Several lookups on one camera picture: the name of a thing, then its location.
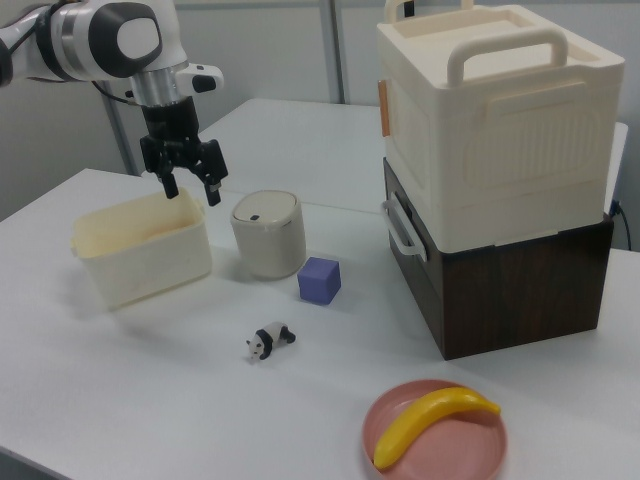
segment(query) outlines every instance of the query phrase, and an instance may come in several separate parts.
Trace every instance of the black cable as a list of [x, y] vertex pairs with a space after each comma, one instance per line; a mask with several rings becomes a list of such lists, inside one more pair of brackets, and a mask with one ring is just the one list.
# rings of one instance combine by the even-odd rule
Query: black cable
[[36, 24], [34, 23], [33, 25], [31, 25], [31, 28], [27, 30], [24, 33], [24, 35], [22, 35], [18, 39], [18, 41], [11, 46], [11, 48], [9, 48], [9, 53], [13, 55], [13, 52], [15, 52], [18, 48], [20, 48], [20, 45], [22, 45], [27, 40], [27, 38], [29, 38], [31, 34], [35, 32], [35, 30], [36, 30]]
[[631, 231], [629, 230], [629, 222], [627, 221], [627, 216], [624, 214], [624, 210], [622, 210], [622, 207], [620, 206], [620, 201], [612, 200], [611, 208], [609, 209], [609, 216], [613, 218], [618, 214], [621, 214], [622, 220], [624, 220], [624, 228], [627, 231], [627, 246], [629, 247], [629, 251], [631, 251]]
[[622, 220], [624, 220], [624, 228], [627, 229], [627, 245], [629, 247], [629, 251], [631, 251], [631, 233], [629, 232], [629, 223], [627, 222], [627, 216], [624, 214], [624, 210], [622, 207], [618, 205], [617, 210], [622, 214]]
[[120, 97], [116, 97], [115, 95], [111, 95], [109, 92], [107, 92], [104, 88], [102, 88], [100, 85], [98, 85], [98, 82], [91, 82], [93, 84], [94, 87], [96, 87], [98, 89], [98, 91], [103, 94], [105, 97], [110, 98], [111, 100], [113, 100], [114, 102], [120, 102], [120, 103], [124, 103], [125, 105], [131, 105], [134, 107], [137, 107], [138, 104], [132, 100], [126, 100], [124, 98], [120, 98]]
[[[59, 10], [61, 7], [63, 7], [63, 6], [64, 6], [64, 5], [66, 5], [67, 3], [75, 3], [75, 0], [72, 0], [72, 1], [68, 1], [68, 0], [59, 0], [59, 1], [58, 1], [58, 3], [55, 3], [55, 4], [53, 4], [53, 5], [51, 5], [51, 6], [49, 7], [49, 8], [51, 9], [51, 13], [52, 13], [52, 14], [53, 14], [53, 13], [55, 13], [57, 10]], [[27, 15], [31, 14], [34, 10], [30, 10], [30, 11], [29, 11], [29, 12], [27, 12], [27, 13], [26, 13], [26, 15], [25, 15], [25, 16], [23, 16], [22, 18], [25, 18]], [[26, 32], [24, 32], [24, 34], [23, 34], [23, 35], [18, 39], [18, 41], [17, 41], [15, 44], [13, 44], [13, 45], [11, 46], [11, 48], [9, 48], [9, 53], [10, 53], [11, 55], [13, 55], [13, 53], [14, 53], [18, 48], [20, 48], [20, 45], [22, 45], [22, 44], [27, 40], [27, 38], [29, 38], [29, 37], [33, 34], [33, 32], [35, 32], [37, 23], [38, 23], [38, 21], [37, 21], [37, 20], [36, 20], [35, 22], [33, 22], [33, 25], [31, 25], [31, 27], [29, 28], [29, 30], [27, 30]]]

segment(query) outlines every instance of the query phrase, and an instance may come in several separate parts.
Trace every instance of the panda figurine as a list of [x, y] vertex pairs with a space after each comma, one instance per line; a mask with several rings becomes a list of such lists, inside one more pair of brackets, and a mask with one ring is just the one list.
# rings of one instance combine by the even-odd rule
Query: panda figurine
[[271, 355], [274, 344], [280, 340], [284, 340], [288, 344], [296, 341], [296, 336], [282, 322], [273, 322], [258, 330], [251, 341], [247, 340], [251, 360], [267, 358]]

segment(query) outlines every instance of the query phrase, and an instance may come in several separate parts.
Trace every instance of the plate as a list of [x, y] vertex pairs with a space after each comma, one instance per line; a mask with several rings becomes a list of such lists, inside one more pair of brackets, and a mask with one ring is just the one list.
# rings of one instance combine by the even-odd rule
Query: plate
[[462, 386], [445, 380], [418, 380], [385, 392], [373, 403], [362, 427], [362, 446], [368, 463], [380, 478], [491, 480], [496, 477], [507, 452], [507, 432], [499, 415], [482, 411], [443, 418], [422, 432], [393, 466], [383, 471], [373, 466], [378, 439], [405, 408], [434, 390]]

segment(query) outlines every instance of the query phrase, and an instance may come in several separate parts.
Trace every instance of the toy banana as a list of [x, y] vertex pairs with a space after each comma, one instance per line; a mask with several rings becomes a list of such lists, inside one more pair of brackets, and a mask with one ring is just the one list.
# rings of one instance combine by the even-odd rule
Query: toy banana
[[500, 414], [500, 406], [464, 387], [436, 390], [409, 405], [378, 440], [373, 464], [378, 470], [393, 465], [430, 425], [453, 413], [486, 410]]

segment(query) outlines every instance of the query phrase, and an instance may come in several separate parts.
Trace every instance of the white wall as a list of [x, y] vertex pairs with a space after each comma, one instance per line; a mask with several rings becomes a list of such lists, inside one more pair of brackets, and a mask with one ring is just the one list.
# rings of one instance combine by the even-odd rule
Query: white wall
[[[347, 103], [377, 105], [377, 81], [380, 67], [376, 50], [377, 23], [383, 20], [384, 0], [336, 0], [342, 72]], [[417, 14], [424, 15], [453, 9], [458, 2], [416, 2]], [[437, 3], [435, 7], [422, 7]], [[477, 0], [477, 4], [489, 2]], [[629, 125], [627, 148], [620, 172], [618, 198], [631, 225], [634, 250], [640, 250], [640, 49], [638, 25], [640, 3], [578, 1], [517, 3], [562, 25], [569, 30], [621, 55], [626, 59], [625, 80], [621, 91], [619, 120]], [[616, 217], [614, 246], [626, 248], [624, 224]]]
[[[176, 3], [189, 60], [215, 65], [225, 77], [224, 89], [195, 98], [201, 130], [251, 98], [339, 101], [326, 0]], [[128, 88], [127, 82], [114, 86], [118, 95]], [[126, 105], [118, 105], [118, 112], [142, 172], [142, 113]]]
[[[0, 0], [0, 24], [32, 1]], [[0, 220], [84, 168], [124, 173], [101, 95], [23, 80], [0, 89]]]

